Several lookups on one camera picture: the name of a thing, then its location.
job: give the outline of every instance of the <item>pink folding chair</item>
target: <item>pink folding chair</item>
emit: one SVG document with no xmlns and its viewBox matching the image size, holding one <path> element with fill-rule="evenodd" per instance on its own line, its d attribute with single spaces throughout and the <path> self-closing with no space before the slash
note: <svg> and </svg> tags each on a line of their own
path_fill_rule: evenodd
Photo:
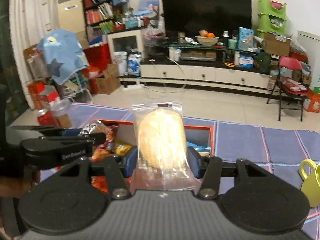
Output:
<svg viewBox="0 0 320 240">
<path fill-rule="evenodd" d="M 307 99 L 307 92 L 303 92 L 303 91 L 294 92 L 294 91 L 291 91 L 288 88 L 286 88 L 284 85 L 282 85 L 282 83 L 280 81 L 280 69 L 282 67 L 285 67 L 285 68 L 290 69 L 290 70 L 300 70 L 300 71 L 302 70 L 301 64 L 297 59 L 290 58 L 290 57 L 285 57 L 285 56 L 280 57 L 279 58 L 279 66 L 278 66 L 279 74 L 277 76 L 275 85 L 273 86 L 272 92 L 269 95 L 269 99 L 267 101 L 267 104 L 269 104 L 270 98 L 272 97 L 272 94 L 273 94 L 273 92 L 275 90 L 275 87 L 277 85 L 279 87 L 279 89 L 280 89 L 280 92 L 279 92 L 280 93 L 279 94 L 279 119 L 278 119 L 278 121 L 281 121 L 281 110 L 282 109 L 290 109 L 290 110 L 299 110 L 299 111 L 301 111 L 301 119 L 300 119 L 300 121 L 302 122 L 302 119 L 303 119 L 303 103 L 304 103 L 304 100 Z M 294 99 L 300 100 L 301 108 L 285 108 L 285 107 L 281 107 L 282 93 L 285 93 L 290 98 L 294 98 Z"/>
</svg>

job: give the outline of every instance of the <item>green cup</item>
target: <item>green cup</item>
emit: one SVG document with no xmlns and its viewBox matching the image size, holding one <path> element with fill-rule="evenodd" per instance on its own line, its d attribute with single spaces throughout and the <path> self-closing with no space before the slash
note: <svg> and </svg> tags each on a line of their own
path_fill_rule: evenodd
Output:
<svg viewBox="0 0 320 240">
<path fill-rule="evenodd" d="M 236 40 L 229 40 L 229 48 L 230 49 L 236 49 L 237 41 Z"/>
</svg>

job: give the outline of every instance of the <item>black tv screen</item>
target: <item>black tv screen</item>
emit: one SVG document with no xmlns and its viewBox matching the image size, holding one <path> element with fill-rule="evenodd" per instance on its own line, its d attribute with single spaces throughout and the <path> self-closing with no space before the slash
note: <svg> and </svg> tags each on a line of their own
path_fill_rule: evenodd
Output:
<svg viewBox="0 0 320 240">
<path fill-rule="evenodd" d="M 223 31 L 252 28 L 251 0 L 162 0 L 167 37 L 199 35 L 200 30 L 222 37 Z"/>
</svg>

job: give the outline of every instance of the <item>white refrigerator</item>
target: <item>white refrigerator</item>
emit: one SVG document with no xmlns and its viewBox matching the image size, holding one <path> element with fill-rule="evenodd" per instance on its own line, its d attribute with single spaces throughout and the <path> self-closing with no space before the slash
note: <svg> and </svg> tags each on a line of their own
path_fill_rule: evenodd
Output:
<svg viewBox="0 0 320 240">
<path fill-rule="evenodd" d="M 320 87 L 320 36 L 298 31 L 298 43 L 307 50 L 312 76 L 310 88 L 313 90 Z"/>
</svg>

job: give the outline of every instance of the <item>mug handle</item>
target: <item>mug handle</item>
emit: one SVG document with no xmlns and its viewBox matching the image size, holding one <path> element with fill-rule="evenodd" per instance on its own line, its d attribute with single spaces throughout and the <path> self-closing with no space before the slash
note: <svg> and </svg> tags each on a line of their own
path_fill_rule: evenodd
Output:
<svg viewBox="0 0 320 240">
<path fill-rule="evenodd" d="M 317 165 L 315 162 L 311 159 L 305 159 L 302 161 L 302 163 L 299 166 L 299 174 L 303 181 L 305 181 L 308 178 L 308 175 L 306 174 L 306 171 L 304 170 L 304 165 L 308 165 L 312 170 L 314 170 Z"/>
</svg>

